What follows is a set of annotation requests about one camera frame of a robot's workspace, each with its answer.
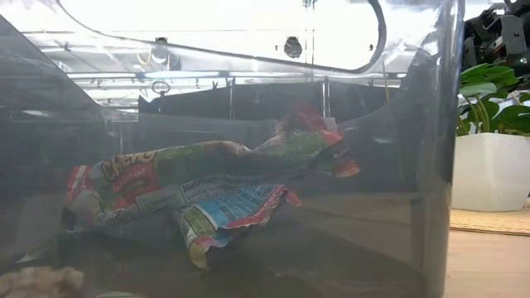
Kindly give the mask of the grey translucent plastic bin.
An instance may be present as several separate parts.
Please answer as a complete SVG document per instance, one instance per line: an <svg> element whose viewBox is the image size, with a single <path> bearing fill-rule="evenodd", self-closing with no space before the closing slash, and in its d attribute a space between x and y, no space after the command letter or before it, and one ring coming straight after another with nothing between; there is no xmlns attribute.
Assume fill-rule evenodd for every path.
<svg viewBox="0 0 530 298"><path fill-rule="evenodd" d="M0 276L73 267L81 298L443 298L463 6L0 0ZM300 101L360 173L253 151ZM209 270L176 209L62 227L75 166L210 141L252 152L229 185L282 184L301 206L209 252Z"/></svg>

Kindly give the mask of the beige lumpy blob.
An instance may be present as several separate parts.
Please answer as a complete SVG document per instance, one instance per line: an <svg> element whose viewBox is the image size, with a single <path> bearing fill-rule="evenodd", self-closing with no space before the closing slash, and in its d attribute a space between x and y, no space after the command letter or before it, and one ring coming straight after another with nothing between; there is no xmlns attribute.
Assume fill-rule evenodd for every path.
<svg viewBox="0 0 530 298"><path fill-rule="evenodd" d="M25 267L0 276L0 298L81 298L84 273L73 267Z"/></svg>

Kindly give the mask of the red green granola bar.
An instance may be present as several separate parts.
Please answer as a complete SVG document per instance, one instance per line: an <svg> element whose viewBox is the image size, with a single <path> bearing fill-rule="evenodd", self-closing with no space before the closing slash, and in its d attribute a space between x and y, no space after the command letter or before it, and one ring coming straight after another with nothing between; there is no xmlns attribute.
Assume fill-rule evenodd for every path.
<svg viewBox="0 0 530 298"><path fill-rule="evenodd" d="M310 102L296 103L271 138L253 149L259 155L289 167L319 171L334 178L360 173L333 118L324 118Z"/></svg>
<svg viewBox="0 0 530 298"><path fill-rule="evenodd" d="M275 209L288 203L301 206L296 193L282 184L223 185L186 207L172 218L179 225L191 262L209 270L209 252L226 248L251 227L266 224Z"/></svg>
<svg viewBox="0 0 530 298"><path fill-rule="evenodd" d="M61 225L96 229L210 199L240 181L235 174L251 153L236 142L210 141L75 166Z"/></svg>

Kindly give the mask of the green plant in white pot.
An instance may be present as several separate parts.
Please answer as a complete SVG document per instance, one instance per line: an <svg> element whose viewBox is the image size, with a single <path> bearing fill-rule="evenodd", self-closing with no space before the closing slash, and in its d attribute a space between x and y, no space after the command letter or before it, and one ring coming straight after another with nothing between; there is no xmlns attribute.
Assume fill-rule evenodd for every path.
<svg viewBox="0 0 530 298"><path fill-rule="evenodd" d="M530 94L506 106L519 82L513 69L492 64L460 74L452 182L454 209L510 212L530 194Z"/></svg>

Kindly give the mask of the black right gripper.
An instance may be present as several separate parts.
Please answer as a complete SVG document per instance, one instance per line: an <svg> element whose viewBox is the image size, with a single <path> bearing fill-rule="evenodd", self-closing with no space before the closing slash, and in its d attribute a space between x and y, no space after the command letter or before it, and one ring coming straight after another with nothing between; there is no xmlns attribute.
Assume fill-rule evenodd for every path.
<svg viewBox="0 0 530 298"><path fill-rule="evenodd" d="M511 68L516 88L530 88L530 0L503 0L465 22L462 70L479 64Z"/></svg>

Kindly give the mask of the round wooden board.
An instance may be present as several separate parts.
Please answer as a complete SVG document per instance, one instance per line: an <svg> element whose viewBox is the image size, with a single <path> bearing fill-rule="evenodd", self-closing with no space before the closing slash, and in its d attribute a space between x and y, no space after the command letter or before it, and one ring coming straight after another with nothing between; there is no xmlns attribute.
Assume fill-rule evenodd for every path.
<svg viewBox="0 0 530 298"><path fill-rule="evenodd" d="M472 233L530 237L530 209L509 212L479 212L453 209L450 228Z"/></svg>

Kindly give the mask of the dark round overhead fixture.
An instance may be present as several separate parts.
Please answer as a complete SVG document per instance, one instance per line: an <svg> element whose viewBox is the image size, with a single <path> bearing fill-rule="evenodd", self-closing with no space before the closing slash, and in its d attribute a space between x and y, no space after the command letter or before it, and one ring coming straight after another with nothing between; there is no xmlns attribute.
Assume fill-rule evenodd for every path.
<svg viewBox="0 0 530 298"><path fill-rule="evenodd" d="M284 43L283 51L288 57L297 59L301 56L303 49L296 36L289 36Z"/></svg>

